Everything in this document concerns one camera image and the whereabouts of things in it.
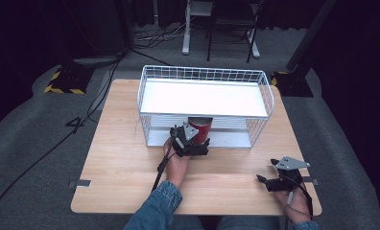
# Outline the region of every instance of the denim sleeve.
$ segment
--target denim sleeve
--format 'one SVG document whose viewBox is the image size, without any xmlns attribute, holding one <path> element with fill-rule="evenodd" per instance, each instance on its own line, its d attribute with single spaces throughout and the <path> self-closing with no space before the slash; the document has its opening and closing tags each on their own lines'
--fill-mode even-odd
<svg viewBox="0 0 380 230">
<path fill-rule="evenodd" d="M 295 230 L 318 230 L 319 225 L 313 221 L 299 222 L 293 225 Z"/>
<path fill-rule="evenodd" d="M 124 229 L 168 229 L 181 201 L 180 190 L 165 180 L 133 214 Z"/>
</svg>

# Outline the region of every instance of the chair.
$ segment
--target chair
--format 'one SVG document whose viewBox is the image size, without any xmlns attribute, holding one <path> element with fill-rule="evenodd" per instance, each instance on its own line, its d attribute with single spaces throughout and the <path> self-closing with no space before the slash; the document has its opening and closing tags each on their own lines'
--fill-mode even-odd
<svg viewBox="0 0 380 230">
<path fill-rule="evenodd" d="M 210 60 L 211 44 L 212 43 L 231 43 L 231 44 L 245 44 L 241 42 L 244 38 L 249 43 L 249 53 L 247 62 L 249 62 L 252 53 L 253 41 L 256 36 L 257 29 L 257 12 L 254 12 L 251 1 L 249 0 L 214 0 L 211 10 L 210 22 L 207 30 L 208 37 L 208 55 L 207 61 Z M 245 30 L 239 41 L 219 41 L 213 40 L 213 32 L 215 30 L 225 29 L 229 31 Z"/>
</svg>

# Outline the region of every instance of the person's hand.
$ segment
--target person's hand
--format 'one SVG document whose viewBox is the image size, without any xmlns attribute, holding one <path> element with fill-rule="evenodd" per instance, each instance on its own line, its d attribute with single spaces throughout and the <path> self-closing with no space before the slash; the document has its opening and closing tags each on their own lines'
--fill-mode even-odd
<svg viewBox="0 0 380 230">
<path fill-rule="evenodd" d="M 292 223 L 310 221 L 310 212 L 307 206 L 306 196 L 300 188 L 294 190 L 292 202 L 289 207 L 286 207 L 289 192 L 274 192 L 274 196 L 279 202 L 280 206 L 285 210 L 285 215 Z"/>
<path fill-rule="evenodd" d="M 171 138 L 167 139 L 164 144 L 164 153 L 166 154 L 169 149 L 169 145 L 171 142 Z M 170 149 L 169 156 L 170 158 L 167 166 L 166 166 L 166 179 L 172 182 L 178 189 L 181 187 L 181 183 L 183 183 L 184 177 L 187 174 L 187 168 L 190 162 L 190 156 L 182 156 L 179 157 L 173 148 Z"/>
</svg>

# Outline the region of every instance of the wooden tabletop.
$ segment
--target wooden tabletop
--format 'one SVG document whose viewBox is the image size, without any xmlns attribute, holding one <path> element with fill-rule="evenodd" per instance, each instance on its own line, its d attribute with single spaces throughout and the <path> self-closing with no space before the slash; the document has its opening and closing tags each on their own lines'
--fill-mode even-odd
<svg viewBox="0 0 380 230">
<path fill-rule="evenodd" d="M 134 213 L 149 196 L 163 158 L 162 148 L 147 148 L 139 120 L 139 80 L 115 80 L 87 155 L 71 208 L 76 213 Z M 303 160 L 279 92 L 271 86 L 274 111 L 252 149 L 211 148 L 192 157 L 181 186 L 176 214 L 280 216 L 283 210 L 256 175 L 277 178 L 271 158 Z M 308 176 L 307 169 L 301 169 Z M 306 183 L 314 215 L 321 205 L 314 185 Z"/>
</svg>

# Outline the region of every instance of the red object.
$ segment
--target red object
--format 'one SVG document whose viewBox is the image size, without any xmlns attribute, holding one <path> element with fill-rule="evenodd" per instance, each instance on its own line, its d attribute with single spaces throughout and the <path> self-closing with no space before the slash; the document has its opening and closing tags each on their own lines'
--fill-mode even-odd
<svg viewBox="0 0 380 230">
<path fill-rule="evenodd" d="M 207 117 L 189 117 L 187 123 L 199 130 L 199 133 L 193 138 L 193 143 L 200 145 L 207 140 L 213 119 Z"/>
</svg>

